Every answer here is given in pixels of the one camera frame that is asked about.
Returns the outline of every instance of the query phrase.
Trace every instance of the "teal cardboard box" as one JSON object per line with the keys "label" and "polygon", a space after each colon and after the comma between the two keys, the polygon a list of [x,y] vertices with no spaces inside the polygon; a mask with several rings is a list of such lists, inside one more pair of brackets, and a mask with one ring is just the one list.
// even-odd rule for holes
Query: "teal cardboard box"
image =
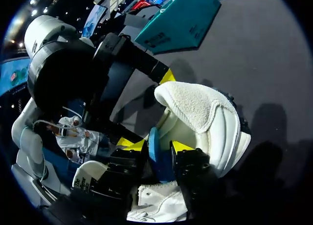
{"label": "teal cardboard box", "polygon": [[171,0],[135,42],[153,54],[199,47],[220,6],[219,0]]}

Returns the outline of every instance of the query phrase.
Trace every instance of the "gray floor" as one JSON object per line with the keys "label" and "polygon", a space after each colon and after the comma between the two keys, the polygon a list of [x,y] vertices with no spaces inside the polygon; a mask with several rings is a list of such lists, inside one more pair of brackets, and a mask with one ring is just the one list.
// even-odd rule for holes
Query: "gray floor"
{"label": "gray floor", "polygon": [[[265,170],[284,188],[296,186],[312,148],[313,64],[306,39],[281,0],[223,0],[198,50],[156,58],[170,66],[178,81],[233,94],[252,131],[236,170],[259,152],[252,174]],[[144,136],[162,112],[151,98],[153,87],[136,72],[114,119]]]}

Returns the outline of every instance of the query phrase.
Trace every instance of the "light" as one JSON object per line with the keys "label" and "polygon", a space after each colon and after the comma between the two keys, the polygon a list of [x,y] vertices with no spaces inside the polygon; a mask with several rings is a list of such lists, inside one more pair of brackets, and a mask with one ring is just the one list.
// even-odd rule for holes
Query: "light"
{"label": "light", "polygon": [[31,12],[31,16],[35,16],[37,13],[38,13],[37,10],[33,10],[33,11]]}

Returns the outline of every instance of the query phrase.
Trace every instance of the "white cloth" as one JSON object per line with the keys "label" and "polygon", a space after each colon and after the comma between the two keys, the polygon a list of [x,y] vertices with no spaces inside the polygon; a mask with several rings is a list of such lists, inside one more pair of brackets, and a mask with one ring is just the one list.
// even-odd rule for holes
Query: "white cloth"
{"label": "white cloth", "polygon": [[158,128],[161,149],[169,149],[171,140],[200,148],[210,156],[218,177],[238,162],[250,143],[251,136],[241,132],[232,103],[210,87],[166,82],[155,89],[155,97],[168,108]]}
{"label": "white cloth", "polygon": [[176,182],[141,185],[138,205],[127,215],[128,221],[171,223],[186,220],[187,208]]}
{"label": "white cloth", "polygon": [[56,135],[56,140],[60,148],[66,153],[67,150],[71,150],[73,153],[73,158],[71,160],[76,161],[78,156],[76,150],[79,150],[79,153],[90,154],[95,156],[98,150],[98,144],[100,141],[100,133],[96,131],[89,131],[82,127],[74,127],[74,121],[79,120],[79,117],[62,117],[59,121],[62,125],[67,125],[68,127],[73,127],[67,132],[67,135],[70,136],[60,136]]}

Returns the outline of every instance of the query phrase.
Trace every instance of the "white cable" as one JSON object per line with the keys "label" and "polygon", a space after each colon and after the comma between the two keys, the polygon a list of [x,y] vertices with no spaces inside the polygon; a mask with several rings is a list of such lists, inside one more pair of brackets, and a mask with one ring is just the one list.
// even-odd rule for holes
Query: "white cable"
{"label": "white cable", "polygon": [[64,109],[66,109],[66,110],[68,110],[68,111],[70,111],[70,112],[72,112],[72,113],[74,113],[74,114],[78,115],[78,116],[80,117],[80,119],[83,119],[83,118],[82,118],[82,116],[81,116],[80,114],[78,114],[77,112],[73,111],[72,109],[69,109],[69,108],[64,107],[64,106],[62,106],[62,108],[64,108]]}
{"label": "white cable", "polygon": [[37,120],[37,121],[35,121],[35,122],[33,123],[33,130],[34,130],[34,128],[35,128],[35,125],[36,125],[37,123],[39,123],[39,122],[43,122],[43,123],[45,123],[45,124],[49,124],[49,125],[51,125],[51,126],[54,126],[54,127],[57,127],[57,128],[62,128],[62,129],[65,129],[65,130],[70,130],[70,129],[72,129],[73,127],[81,127],[81,126],[83,125],[83,120],[82,120],[83,118],[82,118],[82,116],[81,116],[80,114],[78,114],[77,112],[75,112],[75,111],[73,111],[73,110],[71,110],[71,109],[69,109],[69,108],[66,108],[66,107],[62,107],[62,108],[64,108],[64,109],[66,109],[66,110],[68,110],[68,111],[70,111],[70,112],[72,112],[72,113],[78,115],[78,117],[80,118],[80,121],[79,121],[79,124],[78,124],[77,126],[65,127],[64,125],[56,125],[56,124],[54,124],[54,123],[52,123],[52,122],[49,122],[49,121]]}

